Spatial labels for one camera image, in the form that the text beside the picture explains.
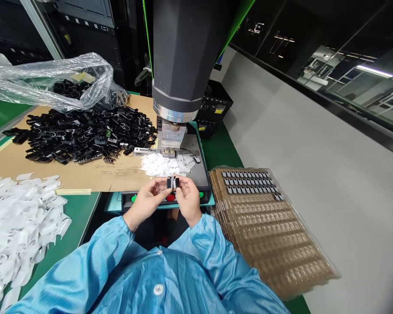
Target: blue lab coat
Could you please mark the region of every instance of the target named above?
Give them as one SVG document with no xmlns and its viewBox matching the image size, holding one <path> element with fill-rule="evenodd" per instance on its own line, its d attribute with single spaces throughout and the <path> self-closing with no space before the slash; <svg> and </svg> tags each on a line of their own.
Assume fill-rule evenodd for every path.
<svg viewBox="0 0 393 314">
<path fill-rule="evenodd" d="M 17 312 L 289 313 L 206 214 L 150 251 L 122 217 L 108 221 L 8 310 Z"/>
</svg>

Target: silver metal ring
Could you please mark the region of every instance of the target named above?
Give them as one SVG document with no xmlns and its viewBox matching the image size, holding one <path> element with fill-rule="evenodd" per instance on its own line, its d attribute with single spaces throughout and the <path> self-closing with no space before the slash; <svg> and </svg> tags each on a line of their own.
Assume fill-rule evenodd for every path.
<svg viewBox="0 0 393 314">
<path fill-rule="evenodd" d="M 189 113 L 182 113 L 182 112 L 170 110 L 157 103 L 154 99 L 153 99 L 153 109 L 154 111 L 156 111 L 158 116 L 168 121 L 176 122 L 176 123 L 185 123 L 185 122 L 192 121 L 197 117 L 197 113 L 198 113 L 198 110 Z"/>
</svg>

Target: pile of white plastic parts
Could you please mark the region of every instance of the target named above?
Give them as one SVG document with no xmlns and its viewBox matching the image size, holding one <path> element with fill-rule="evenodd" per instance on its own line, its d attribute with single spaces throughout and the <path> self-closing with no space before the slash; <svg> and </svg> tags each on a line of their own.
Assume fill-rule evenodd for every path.
<svg viewBox="0 0 393 314">
<path fill-rule="evenodd" d="M 1 313 L 15 303 L 31 278 L 34 264 L 43 260 L 50 243 L 64 236 L 71 219 L 63 212 L 67 200 L 55 191 L 58 175 L 44 179 L 21 174 L 0 178 L 0 301 Z"/>
<path fill-rule="evenodd" d="M 179 155 L 175 159 L 163 157 L 161 154 L 146 154 L 141 158 L 141 170 L 152 177 L 171 177 L 174 174 L 186 177 L 193 166 L 195 161 L 188 155 Z"/>
</svg>

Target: sleeve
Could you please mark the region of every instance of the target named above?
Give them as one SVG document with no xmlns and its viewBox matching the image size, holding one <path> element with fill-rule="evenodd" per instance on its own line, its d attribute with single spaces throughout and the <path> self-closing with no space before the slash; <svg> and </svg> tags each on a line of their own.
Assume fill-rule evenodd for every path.
<svg viewBox="0 0 393 314">
<path fill-rule="evenodd" d="M 224 238 L 214 217 L 204 214 L 189 236 L 228 311 L 289 313 L 277 295 L 260 280 L 257 269 L 250 268 Z"/>
<path fill-rule="evenodd" d="M 7 313 L 86 313 L 133 241 L 122 216 L 111 219 L 88 243 L 56 263 Z"/>
</svg>

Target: stack of plastic trays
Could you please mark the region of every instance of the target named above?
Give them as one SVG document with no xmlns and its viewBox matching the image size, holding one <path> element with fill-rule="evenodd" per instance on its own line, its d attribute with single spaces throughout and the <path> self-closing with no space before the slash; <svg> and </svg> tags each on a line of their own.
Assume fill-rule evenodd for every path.
<svg viewBox="0 0 393 314">
<path fill-rule="evenodd" d="M 210 171 L 224 236 L 283 300 L 339 278 L 269 169 Z"/>
</svg>

